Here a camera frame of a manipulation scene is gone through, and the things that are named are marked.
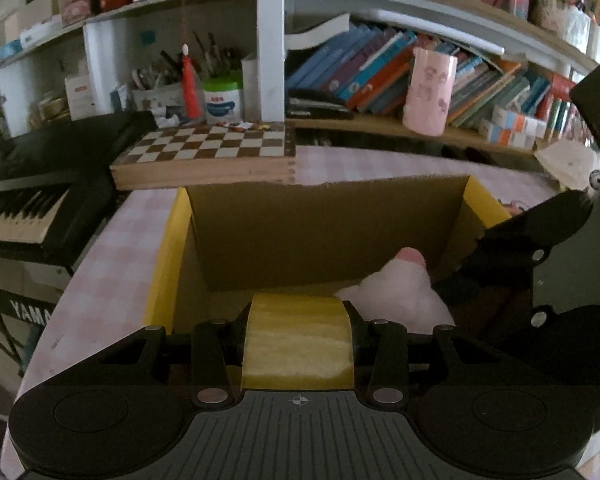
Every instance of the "toy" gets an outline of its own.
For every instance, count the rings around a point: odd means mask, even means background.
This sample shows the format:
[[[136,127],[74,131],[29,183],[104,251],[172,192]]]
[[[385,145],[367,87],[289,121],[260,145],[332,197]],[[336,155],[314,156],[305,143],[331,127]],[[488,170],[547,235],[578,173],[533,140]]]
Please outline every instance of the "toy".
[[[454,324],[446,305],[432,290],[426,262],[416,249],[401,249],[378,272],[336,296],[354,304],[365,320],[394,321],[411,333],[431,334],[436,325]]]

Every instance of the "pink cup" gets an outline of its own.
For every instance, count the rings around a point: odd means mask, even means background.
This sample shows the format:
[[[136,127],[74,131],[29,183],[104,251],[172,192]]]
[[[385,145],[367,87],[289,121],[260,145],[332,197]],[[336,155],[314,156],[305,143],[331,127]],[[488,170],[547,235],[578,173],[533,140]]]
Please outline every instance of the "pink cup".
[[[437,137],[445,132],[458,60],[419,47],[413,52],[415,63],[402,124],[418,134]]]

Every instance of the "wooden chess board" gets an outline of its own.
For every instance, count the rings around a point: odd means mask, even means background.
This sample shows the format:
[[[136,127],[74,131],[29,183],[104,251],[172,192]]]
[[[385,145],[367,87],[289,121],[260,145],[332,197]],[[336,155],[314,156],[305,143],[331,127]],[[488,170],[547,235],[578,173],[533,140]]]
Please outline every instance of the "wooden chess board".
[[[244,181],[292,182],[296,144],[284,123],[168,128],[112,164],[120,190]]]

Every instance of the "table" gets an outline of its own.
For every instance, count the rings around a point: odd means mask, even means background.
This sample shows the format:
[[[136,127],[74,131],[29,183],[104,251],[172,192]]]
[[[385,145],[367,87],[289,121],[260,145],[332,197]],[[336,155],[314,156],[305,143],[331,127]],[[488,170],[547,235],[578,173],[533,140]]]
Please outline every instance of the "table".
[[[555,194],[539,174],[471,162],[351,148],[297,150],[296,182],[304,186],[431,174],[472,174],[503,203],[532,207]],[[139,190],[129,196],[62,295],[18,396],[143,326],[154,264],[175,197],[174,189]],[[9,479],[23,472],[8,434],[0,466]],[[600,432],[587,447],[579,471],[589,480],[600,480]]]

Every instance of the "cardboard box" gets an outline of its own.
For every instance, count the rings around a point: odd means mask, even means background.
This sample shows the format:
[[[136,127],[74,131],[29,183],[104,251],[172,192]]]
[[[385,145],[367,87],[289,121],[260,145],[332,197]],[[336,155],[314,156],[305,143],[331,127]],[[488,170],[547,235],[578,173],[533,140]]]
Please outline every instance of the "cardboard box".
[[[21,32],[20,13],[16,11],[4,20],[5,41],[9,43],[10,41],[19,40]]]
[[[496,106],[491,118],[494,124],[512,132],[521,132],[538,139],[544,138],[546,123],[534,117],[528,117],[511,110]]]
[[[68,77],[64,80],[64,86],[72,121],[96,114],[93,93],[91,92],[91,80],[88,75]]]
[[[189,333],[235,319],[255,292],[331,295],[403,247],[422,252],[435,281],[508,217],[468,176],[181,188],[143,322]]]
[[[58,0],[33,0],[19,11],[20,30],[29,30],[37,23],[50,20],[54,14],[60,14]]]

